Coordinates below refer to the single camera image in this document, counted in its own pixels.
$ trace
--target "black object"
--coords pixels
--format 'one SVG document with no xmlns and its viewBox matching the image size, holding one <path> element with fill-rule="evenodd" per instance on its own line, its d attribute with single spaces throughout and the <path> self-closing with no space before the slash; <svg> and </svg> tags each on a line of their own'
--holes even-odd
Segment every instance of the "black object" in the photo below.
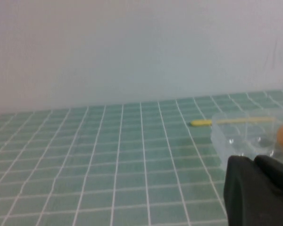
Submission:
<svg viewBox="0 0 283 226">
<path fill-rule="evenodd" d="M 283 164 L 265 155 L 231 156 L 224 199 L 229 226 L 283 226 Z"/>
</svg>

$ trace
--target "green tile floor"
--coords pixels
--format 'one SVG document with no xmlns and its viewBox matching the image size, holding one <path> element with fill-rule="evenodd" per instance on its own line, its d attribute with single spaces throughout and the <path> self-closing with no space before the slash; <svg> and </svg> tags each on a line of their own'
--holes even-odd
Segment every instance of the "green tile floor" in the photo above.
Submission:
<svg viewBox="0 0 283 226">
<path fill-rule="evenodd" d="M 225 226 L 222 111 L 283 90 L 0 115 L 0 226 Z"/>
</svg>

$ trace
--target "white wall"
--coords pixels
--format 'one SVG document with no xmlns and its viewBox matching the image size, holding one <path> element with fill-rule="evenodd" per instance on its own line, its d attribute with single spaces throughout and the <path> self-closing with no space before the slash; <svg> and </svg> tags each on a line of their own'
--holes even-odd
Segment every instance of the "white wall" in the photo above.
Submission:
<svg viewBox="0 0 283 226">
<path fill-rule="evenodd" d="M 283 88 L 283 0 L 0 0 L 0 112 Z"/>
</svg>

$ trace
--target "clear plastic container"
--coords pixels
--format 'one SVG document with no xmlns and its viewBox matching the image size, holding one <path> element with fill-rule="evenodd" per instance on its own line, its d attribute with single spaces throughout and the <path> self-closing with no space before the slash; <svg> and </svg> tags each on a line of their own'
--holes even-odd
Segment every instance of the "clear plastic container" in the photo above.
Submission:
<svg viewBox="0 0 283 226">
<path fill-rule="evenodd" d="M 225 123 L 225 120 L 240 122 Z M 221 167 L 226 170 L 231 155 L 254 159 L 258 154 L 265 154 L 283 163 L 283 147 L 276 141 L 276 133 L 281 125 L 283 109 L 215 114 L 212 118 L 211 140 L 221 159 Z"/>
</svg>

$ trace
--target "yellow stick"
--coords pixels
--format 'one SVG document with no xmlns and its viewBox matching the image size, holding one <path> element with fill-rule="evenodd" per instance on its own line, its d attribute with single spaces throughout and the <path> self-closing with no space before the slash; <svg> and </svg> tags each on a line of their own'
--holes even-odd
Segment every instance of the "yellow stick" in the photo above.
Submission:
<svg viewBox="0 0 283 226">
<path fill-rule="evenodd" d="M 264 122 L 264 121 L 273 121 L 274 117 L 251 117 L 251 118 L 237 118 L 237 119 L 222 119 L 218 120 L 218 124 L 228 124 L 228 123 L 245 123 L 245 122 Z M 191 121 L 192 126 L 211 126 L 211 119 L 204 120 L 193 120 Z"/>
</svg>

